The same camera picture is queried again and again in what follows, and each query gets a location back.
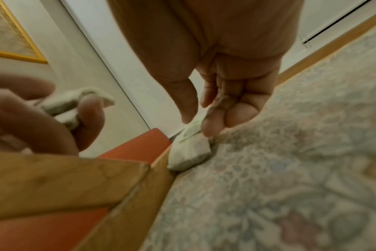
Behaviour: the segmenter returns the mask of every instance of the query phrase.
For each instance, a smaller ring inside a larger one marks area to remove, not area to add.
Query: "gold frame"
[[[25,30],[23,29],[23,27],[20,25],[20,23],[14,17],[14,15],[12,14],[12,12],[9,10],[9,8],[6,6],[6,4],[3,2],[3,0],[0,0],[0,6],[5,11],[5,13],[8,15],[8,17],[13,22],[13,24],[17,27],[17,29],[22,34],[22,36],[24,37],[24,39],[28,42],[28,44],[34,50],[35,54],[37,55],[37,57],[30,57],[30,56],[25,56],[25,55],[21,55],[21,54],[17,54],[17,53],[6,52],[6,51],[0,50],[0,57],[7,57],[7,58],[12,58],[12,59],[25,60],[25,61],[30,61],[30,62],[47,64],[48,62],[45,59],[45,57],[39,51],[38,47],[36,47],[36,45],[34,44],[34,42],[31,40],[31,38],[29,37],[29,35],[25,32]]]

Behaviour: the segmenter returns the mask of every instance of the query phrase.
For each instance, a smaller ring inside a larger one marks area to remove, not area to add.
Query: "framed picture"
[[[0,0],[0,57],[47,63],[2,0]]]

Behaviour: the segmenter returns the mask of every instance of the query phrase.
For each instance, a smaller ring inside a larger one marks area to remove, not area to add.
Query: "floral rug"
[[[179,175],[142,247],[376,251],[376,28]]]

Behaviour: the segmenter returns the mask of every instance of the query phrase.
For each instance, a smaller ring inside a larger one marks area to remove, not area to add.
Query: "wood grain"
[[[145,179],[116,206],[75,251],[136,251],[147,236],[176,174],[167,169],[170,147]]]
[[[316,64],[320,60],[330,56],[334,52],[341,49],[343,46],[361,37],[362,35],[364,35],[366,32],[368,32],[371,28],[375,26],[376,26],[376,15],[370,17],[369,19],[362,22],[358,26],[354,27],[350,31],[344,33],[343,35],[339,36],[338,38],[334,39],[327,45],[318,49],[317,51],[315,51],[308,57],[299,61],[297,64],[293,65],[292,67],[288,68],[284,72],[280,73],[278,84],[285,82],[289,78],[297,75],[298,73],[302,72],[308,67]]]
[[[149,170],[139,162],[0,153],[0,220],[115,205]]]

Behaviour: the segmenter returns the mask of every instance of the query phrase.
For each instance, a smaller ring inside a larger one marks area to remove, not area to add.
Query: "hand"
[[[104,125],[102,100],[86,96],[78,104],[81,125],[72,133],[26,100],[49,96],[55,86],[23,76],[0,75],[0,151],[78,155],[96,139]]]
[[[259,114],[295,41],[303,0],[108,0],[132,49],[176,103],[183,122],[198,110],[189,80],[205,80],[213,136]]]

